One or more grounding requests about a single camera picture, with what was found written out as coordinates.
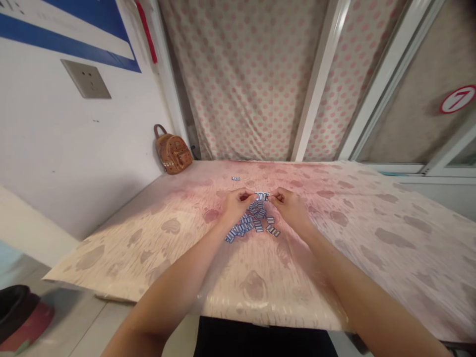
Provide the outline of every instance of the backpack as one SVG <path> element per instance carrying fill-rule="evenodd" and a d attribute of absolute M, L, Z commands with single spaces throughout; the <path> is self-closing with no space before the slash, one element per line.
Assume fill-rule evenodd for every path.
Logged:
<path fill-rule="evenodd" d="M 164 132 L 164 135 L 159 136 L 158 127 Z M 154 132 L 157 138 L 155 148 L 167 173 L 176 175 L 185 170 L 193 161 L 185 141 L 180 136 L 167 134 L 160 124 L 154 126 Z"/>

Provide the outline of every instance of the red circle sign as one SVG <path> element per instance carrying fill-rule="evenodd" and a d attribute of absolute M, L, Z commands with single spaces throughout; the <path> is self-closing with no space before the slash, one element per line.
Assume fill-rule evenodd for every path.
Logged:
<path fill-rule="evenodd" d="M 451 93 L 441 103 L 440 112 L 450 114 L 467 106 L 473 100 L 476 94 L 476 86 L 468 85 L 461 87 Z"/>

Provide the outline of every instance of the number 7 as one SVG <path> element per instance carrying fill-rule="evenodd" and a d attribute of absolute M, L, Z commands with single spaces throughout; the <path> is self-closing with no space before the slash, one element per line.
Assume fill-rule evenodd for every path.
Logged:
<path fill-rule="evenodd" d="M 457 105 L 467 94 L 469 94 L 469 92 L 470 91 L 463 91 L 463 92 L 459 92 L 458 94 L 455 94 L 455 97 L 460 96 L 460 98 L 452 106 L 450 106 L 448 110 L 451 110 L 451 108 Z"/>

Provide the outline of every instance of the pink polka dot fabric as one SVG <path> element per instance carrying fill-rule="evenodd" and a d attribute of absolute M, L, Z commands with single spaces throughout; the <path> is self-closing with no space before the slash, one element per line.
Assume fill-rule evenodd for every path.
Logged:
<path fill-rule="evenodd" d="M 160 0 L 202 158 L 290 158 L 324 0 Z"/>
<path fill-rule="evenodd" d="M 304 161 L 332 161 L 406 0 L 356 0 L 324 88 Z"/>

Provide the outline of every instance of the blue poster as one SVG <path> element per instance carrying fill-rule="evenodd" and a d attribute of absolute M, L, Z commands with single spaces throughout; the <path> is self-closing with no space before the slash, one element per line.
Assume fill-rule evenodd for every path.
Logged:
<path fill-rule="evenodd" d="M 0 37 L 140 73 L 116 0 L 0 0 Z"/>

